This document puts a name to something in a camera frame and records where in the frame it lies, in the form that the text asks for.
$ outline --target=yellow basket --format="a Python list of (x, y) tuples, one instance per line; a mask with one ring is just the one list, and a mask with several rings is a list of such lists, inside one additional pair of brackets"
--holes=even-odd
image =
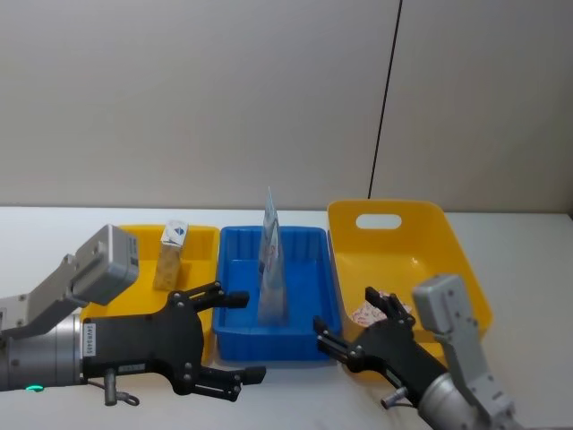
[[(121, 226), (136, 236), (139, 243), (140, 275), (138, 279), (109, 305), (90, 304), (81, 312), (81, 320), (99, 316), (120, 316), (155, 313), (166, 304), (168, 291), (153, 288), (158, 262), (161, 234), (165, 226)], [(219, 230), (214, 227), (189, 226), (177, 288), (186, 291), (215, 280), (217, 276)], [(212, 310), (200, 312), (205, 347), (203, 362), (210, 359), (214, 345), (211, 331)]]
[[(361, 215), (398, 216), (394, 228), (359, 228)], [(439, 273), (460, 274), (479, 323), (480, 334), (492, 323), (492, 311), (440, 207), (430, 202), (342, 201), (329, 206), (330, 254), (338, 279), (338, 305), (345, 336), (355, 339), (363, 327), (350, 315), (364, 302), (364, 289), (396, 293), (412, 308), (415, 338), (443, 362), (441, 346), (424, 331), (412, 291)]]

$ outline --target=white table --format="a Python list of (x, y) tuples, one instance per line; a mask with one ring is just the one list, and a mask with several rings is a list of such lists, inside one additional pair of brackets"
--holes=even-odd
[[(326, 228), (323, 211), (281, 211), (282, 225)], [(494, 312), (483, 345), (525, 426), (573, 426), (573, 222), (565, 215), (448, 215)], [(0, 208), (0, 297), (34, 288), (105, 223), (259, 225), (262, 211)], [(364, 386), (340, 365), (271, 365), (236, 403), (176, 396), (154, 374), (118, 379), (138, 408), (103, 406), (94, 387), (0, 393), (3, 428), (416, 429), (410, 408), (381, 409), (387, 384)]]

